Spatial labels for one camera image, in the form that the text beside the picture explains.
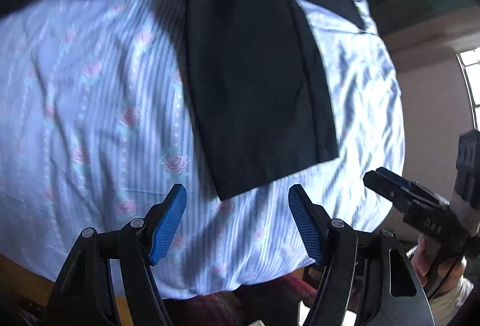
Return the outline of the person's right hand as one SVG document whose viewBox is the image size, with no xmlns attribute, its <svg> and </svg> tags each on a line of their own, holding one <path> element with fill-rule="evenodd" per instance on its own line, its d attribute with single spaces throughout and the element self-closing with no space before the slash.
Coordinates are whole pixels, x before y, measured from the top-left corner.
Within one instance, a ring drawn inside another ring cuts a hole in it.
<svg viewBox="0 0 480 326">
<path fill-rule="evenodd" d="M 428 282 L 427 273 L 431 267 L 431 257 L 426 253 L 426 247 L 428 245 L 427 237 L 423 234 L 419 235 L 416 248 L 412 253 L 411 264 L 414 272 L 421 283 L 425 286 Z"/>
</svg>

